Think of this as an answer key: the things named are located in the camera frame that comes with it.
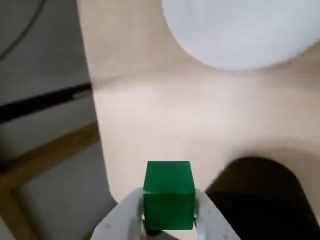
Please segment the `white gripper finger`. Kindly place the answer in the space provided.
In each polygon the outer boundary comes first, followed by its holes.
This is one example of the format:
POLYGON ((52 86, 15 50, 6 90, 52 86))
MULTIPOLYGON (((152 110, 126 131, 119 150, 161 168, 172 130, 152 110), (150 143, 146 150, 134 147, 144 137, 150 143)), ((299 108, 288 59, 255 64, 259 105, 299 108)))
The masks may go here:
POLYGON ((198 240, 240 240, 216 205, 198 188, 195 191, 195 228, 198 240))
POLYGON ((129 193, 95 227, 92 240, 145 240, 143 188, 129 193))

